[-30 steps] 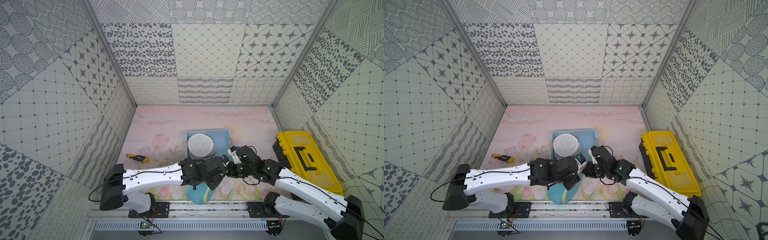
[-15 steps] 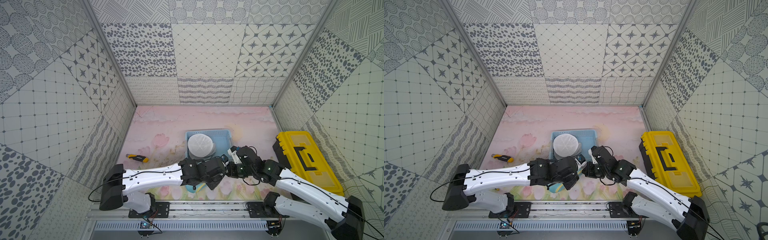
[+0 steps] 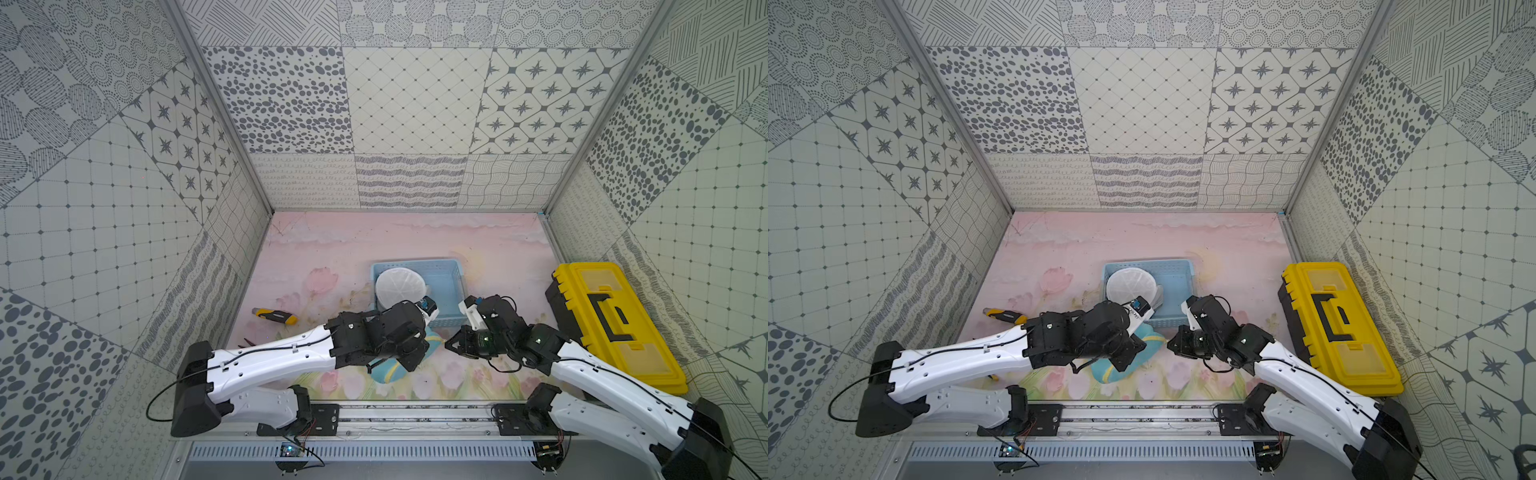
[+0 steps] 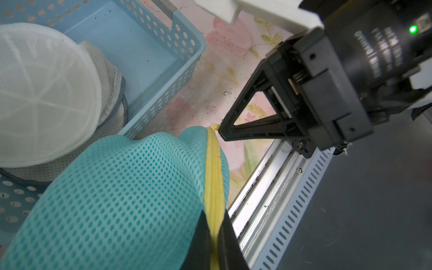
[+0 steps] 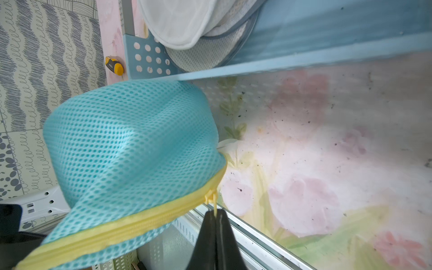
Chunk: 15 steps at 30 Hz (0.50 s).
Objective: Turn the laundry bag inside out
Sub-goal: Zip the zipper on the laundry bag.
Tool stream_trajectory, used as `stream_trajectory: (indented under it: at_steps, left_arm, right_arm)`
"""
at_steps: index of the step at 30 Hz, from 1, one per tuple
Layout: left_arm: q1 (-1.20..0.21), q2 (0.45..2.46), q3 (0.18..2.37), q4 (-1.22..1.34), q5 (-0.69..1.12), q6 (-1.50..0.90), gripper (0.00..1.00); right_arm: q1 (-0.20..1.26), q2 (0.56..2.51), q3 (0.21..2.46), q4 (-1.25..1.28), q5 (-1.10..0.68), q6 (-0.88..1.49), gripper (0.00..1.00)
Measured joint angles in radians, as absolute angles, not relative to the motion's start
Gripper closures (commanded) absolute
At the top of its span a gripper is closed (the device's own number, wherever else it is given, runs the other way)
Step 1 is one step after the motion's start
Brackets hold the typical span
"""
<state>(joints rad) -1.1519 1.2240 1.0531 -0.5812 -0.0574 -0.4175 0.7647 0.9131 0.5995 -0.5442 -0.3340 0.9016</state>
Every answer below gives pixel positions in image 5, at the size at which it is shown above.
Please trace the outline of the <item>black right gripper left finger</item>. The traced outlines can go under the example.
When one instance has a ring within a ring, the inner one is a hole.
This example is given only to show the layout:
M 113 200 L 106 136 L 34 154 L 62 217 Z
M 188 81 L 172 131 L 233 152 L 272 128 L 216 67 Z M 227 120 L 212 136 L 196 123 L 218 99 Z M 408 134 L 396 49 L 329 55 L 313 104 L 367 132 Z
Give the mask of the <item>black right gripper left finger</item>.
M 187 270 L 214 270 L 216 268 L 216 218 L 207 211 Z

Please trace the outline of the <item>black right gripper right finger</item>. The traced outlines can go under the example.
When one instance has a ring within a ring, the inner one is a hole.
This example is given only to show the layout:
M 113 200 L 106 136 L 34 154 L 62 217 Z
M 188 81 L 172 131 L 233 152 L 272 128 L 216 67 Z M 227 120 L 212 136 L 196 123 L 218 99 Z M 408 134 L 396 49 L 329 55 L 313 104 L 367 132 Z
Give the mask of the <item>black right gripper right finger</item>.
M 217 210 L 216 215 L 216 257 L 217 270 L 247 270 L 224 210 Z

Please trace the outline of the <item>turquoise mesh laundry bag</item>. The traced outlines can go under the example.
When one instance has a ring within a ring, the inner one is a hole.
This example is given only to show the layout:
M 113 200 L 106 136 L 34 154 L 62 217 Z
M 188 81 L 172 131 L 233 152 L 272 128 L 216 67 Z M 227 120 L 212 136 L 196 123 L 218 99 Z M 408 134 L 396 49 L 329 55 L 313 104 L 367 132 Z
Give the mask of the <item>turquoise mesh laundry bag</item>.
M 80 270 L 127 254 L 216 201 L 227 169 L 209 102 L 186 82 L 131 80 L 72 97 L 43 138 L 70 213 L 19 270 Z

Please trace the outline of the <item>white mesh laundry bag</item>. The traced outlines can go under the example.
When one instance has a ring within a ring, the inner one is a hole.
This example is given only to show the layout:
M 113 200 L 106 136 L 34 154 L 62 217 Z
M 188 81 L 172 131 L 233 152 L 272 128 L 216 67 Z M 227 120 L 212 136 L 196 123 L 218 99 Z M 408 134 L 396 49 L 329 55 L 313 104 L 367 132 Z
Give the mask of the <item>white mesh laundry bag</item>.
M 228 64 L 251 35 L 264 1 L 138 1 L 150 33 L 182 72 Z

